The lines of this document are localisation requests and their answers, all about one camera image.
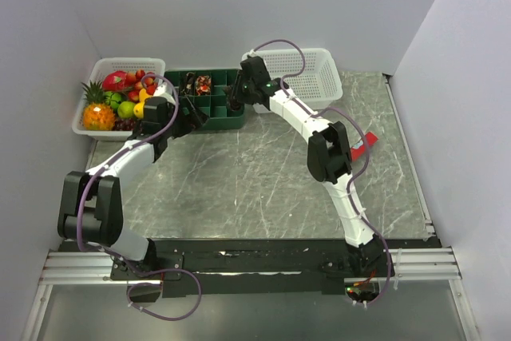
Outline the brown floral necktie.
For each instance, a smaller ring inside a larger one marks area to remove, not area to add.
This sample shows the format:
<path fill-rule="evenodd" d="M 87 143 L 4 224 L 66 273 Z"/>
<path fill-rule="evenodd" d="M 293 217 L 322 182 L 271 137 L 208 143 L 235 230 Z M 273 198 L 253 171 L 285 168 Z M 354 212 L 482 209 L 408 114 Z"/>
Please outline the brown floral necktie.
<path fill-rule="evenodd" d="M 234 85 L 227 85 L 223 88 L 226 97 L 226 106 L 231 111 L 239 111 L 244 104 L 237 99 L 236 87 Z"/>

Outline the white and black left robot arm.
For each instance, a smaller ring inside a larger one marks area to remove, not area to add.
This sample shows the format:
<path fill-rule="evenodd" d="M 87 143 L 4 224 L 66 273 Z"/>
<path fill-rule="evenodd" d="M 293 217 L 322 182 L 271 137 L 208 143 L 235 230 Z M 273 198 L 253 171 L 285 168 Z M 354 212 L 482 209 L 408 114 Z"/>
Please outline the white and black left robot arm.
<path fill-rule="evenodd" d="M 142 279 L 153 276 L 160 268 L 156 245 L 125 225 L 122 190 L 161 157 L 169 140 L 196 131 L 207 121 L 208 115 L 188 97 L 147 99 L 143 117 L 121 149 L 92 169 L 65 176 L 59 236 L 75 240 L 83 252 L 101 250 L 114 256 Z"/>

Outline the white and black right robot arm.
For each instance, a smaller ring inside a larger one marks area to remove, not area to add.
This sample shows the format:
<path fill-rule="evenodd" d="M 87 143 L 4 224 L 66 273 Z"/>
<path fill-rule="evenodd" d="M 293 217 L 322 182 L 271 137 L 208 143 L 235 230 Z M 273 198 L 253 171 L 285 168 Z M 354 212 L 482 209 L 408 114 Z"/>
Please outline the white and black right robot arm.
<path fill-rule="evenodd" d="M 228 91 L 229 106 L 263 105 L 282 117 L 307 142 L 307 168 L 329 194 L 350 252 L 349 266 L 357 276 L 378 271 L 389 277 L 392 263 L 382 234 L 370 224 L 355 188 L 351 147 L 347 130 L 306 106 L 281 77 L 272 79 L 264 60 L 247 57 L 240 63 L 234 85 Z"/>

